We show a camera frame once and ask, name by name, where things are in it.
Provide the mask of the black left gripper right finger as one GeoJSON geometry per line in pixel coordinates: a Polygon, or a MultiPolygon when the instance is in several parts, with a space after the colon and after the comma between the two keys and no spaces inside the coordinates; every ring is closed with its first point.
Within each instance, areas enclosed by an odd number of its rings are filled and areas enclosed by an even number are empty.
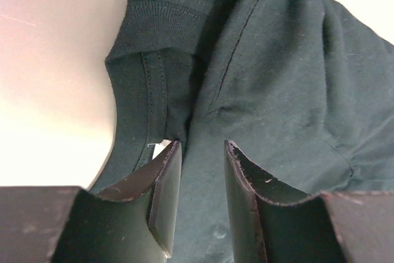
{"type": "Polygon", "coordinates": [[[392,262],[392,192],[319,192],[282,182],[232,141],[225,183],[235,262],[392,262]]]}

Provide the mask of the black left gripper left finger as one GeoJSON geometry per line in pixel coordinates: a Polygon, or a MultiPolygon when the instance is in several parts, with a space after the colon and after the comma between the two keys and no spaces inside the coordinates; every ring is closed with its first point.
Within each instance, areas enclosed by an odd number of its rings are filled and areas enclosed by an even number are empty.
{"type": "Polygon", "coordinates": [[[80,187],[2,187],[2,262],[166,262],[182,168],[173,141],[96,194],[80,187]]]}

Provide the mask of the black t-shirt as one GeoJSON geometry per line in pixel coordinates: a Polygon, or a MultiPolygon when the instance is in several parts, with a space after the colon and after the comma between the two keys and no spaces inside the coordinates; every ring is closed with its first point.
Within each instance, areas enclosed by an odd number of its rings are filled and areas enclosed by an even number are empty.
{"type": "Polygon", "coordinates": [[[223,143],[308,193],[393,189],[393,46],[334,0],[128,0],[93,191],[182,144],[172,262],[231,262],[223,143]]]}

